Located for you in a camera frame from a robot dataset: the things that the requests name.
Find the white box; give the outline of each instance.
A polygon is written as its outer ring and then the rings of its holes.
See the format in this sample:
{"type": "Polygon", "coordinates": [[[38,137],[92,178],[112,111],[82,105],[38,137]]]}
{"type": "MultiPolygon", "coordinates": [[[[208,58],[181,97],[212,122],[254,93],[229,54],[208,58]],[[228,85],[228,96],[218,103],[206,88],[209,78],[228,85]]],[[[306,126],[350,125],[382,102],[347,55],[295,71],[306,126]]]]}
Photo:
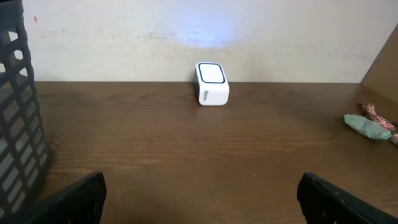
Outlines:
{"type": "Polygon", "coordinates": [[[229,85],[220,64],[197,63],[194,84],[201,105],[221,106],[228,101],[229,85]]]}

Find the brown wooden surface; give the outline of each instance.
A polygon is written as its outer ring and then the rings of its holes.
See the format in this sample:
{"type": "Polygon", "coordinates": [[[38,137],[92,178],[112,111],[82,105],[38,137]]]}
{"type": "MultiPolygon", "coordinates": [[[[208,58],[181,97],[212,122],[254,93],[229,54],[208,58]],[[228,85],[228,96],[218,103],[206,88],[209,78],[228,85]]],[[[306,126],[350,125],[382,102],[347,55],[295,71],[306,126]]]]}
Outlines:
{"type": "Polygon", "coordinates": [[[314,172],[398,216],[398,147],[343,122],[357,84],[232,83],[227,105],[190,83],[38,83],[53,165],[40,198],[102,170],[102,223],[305,223],[296,199],[314,172]]]}
{"type": "Polygon", "coordinates": [[[398,25],[363,78],[362,84],[398,103],[398,25]]]}

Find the gray plastic basket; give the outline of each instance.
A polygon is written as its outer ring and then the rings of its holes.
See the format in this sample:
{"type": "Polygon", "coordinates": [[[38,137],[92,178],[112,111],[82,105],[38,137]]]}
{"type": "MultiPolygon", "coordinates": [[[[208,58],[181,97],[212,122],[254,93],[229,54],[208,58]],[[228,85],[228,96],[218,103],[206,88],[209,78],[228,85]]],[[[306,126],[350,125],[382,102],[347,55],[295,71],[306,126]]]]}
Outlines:
{"type": "Polygon", "coordinates": [[[48,156],[22,13],[0,0],[0,218],[34,199],[48,156]]]}

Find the wall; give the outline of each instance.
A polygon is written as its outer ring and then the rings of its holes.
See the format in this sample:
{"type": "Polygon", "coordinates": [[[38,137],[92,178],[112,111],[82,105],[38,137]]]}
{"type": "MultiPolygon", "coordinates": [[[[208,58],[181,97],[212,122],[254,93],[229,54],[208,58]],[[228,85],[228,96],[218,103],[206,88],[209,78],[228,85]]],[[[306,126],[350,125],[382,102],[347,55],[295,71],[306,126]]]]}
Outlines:
{"type": "Polygon", "coordinates": [[[24,0],[37,80],[360,82],[396,0],[24,0]]]}
{"type": "Polygon", "coordinates": [[[398,25],[364,77],[362,84],[398,103],[398,25]]]}

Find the small white cube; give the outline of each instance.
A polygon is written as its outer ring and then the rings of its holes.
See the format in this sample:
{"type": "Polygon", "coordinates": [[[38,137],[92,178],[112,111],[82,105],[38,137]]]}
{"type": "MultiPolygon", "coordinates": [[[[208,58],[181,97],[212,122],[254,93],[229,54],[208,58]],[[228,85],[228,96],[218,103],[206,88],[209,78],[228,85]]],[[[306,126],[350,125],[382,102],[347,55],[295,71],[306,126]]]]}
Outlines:
{"type": "Polygon", "coordinates": [[[201,105],[221,106],[226,104],[229,85],[220,64],[197,63],[194,78],[195,92],[201,105]]]}

